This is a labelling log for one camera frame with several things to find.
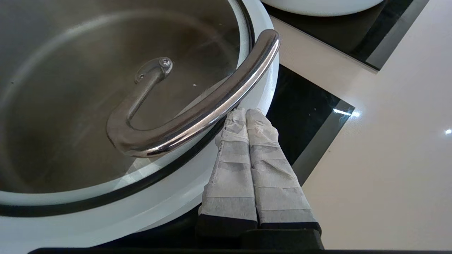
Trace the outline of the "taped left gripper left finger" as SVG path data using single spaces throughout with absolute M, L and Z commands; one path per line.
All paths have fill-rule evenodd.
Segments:
M 218 153 L 202 195 L 199 235 L 242 235 L 258 227 L 245 113 L 229 112 L 215 138 Z

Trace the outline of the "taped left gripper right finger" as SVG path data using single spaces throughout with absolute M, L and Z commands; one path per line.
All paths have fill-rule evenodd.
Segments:
M 258 109 L 246 112 L 251 175 L 262 229 L 313 229 L 321 233 L 298 178 L 278 143 L 278 131 Z

